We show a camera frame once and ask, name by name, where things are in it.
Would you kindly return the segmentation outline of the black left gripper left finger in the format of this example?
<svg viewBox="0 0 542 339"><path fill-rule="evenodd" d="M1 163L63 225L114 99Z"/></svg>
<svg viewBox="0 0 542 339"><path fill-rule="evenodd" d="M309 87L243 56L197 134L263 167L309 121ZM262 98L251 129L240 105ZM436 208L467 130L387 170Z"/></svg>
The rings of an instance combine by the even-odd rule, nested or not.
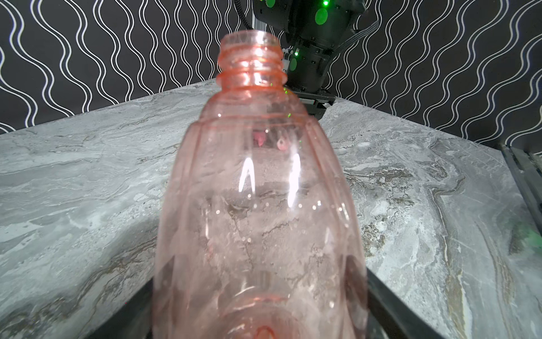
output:
<svg viewBox="0 0 542 339"><path fill-rule="evenodd" d="M152 291L151 278L123 307L86 338L152 338Z"/></svg>

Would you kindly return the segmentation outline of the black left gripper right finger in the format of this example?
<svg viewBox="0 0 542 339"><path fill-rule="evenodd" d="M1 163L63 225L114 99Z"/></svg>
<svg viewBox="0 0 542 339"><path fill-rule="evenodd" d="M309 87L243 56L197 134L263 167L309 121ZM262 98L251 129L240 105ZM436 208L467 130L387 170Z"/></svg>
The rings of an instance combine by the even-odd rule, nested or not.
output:
<svg viewBox="0 0 542 339"><path fill-rule="evenodd" d="M443 339L369 269L367 278L368 308L389 338Z"/></svg>

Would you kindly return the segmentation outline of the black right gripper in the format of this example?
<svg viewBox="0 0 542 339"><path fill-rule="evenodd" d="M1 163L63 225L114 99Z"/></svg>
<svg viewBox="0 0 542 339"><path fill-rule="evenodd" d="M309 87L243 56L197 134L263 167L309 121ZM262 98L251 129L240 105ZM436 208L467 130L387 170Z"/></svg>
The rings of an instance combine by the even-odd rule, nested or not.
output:
<svg viewBox="0 0 542 339"><path fill-rule="evenodd" d="M366 12L365 1L254 1L255 18L285 32L287 88L302 100L308 113L321 119L334 97L323 83L332 60L361 38L344 35Z"/></svg>

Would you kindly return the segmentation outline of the pink grey spray nozzle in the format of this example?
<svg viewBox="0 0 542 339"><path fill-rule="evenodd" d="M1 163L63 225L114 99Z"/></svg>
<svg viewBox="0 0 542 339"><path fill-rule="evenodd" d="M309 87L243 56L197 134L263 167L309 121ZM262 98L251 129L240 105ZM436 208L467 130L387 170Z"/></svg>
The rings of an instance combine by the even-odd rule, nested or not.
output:
<svg viewBox="0 0 542 339"><path fill-rule="evenodd" d="M252 131L253 145L257 148L272 148L288 151L291 147L289 134L285 129L265 129Z"/></svg>

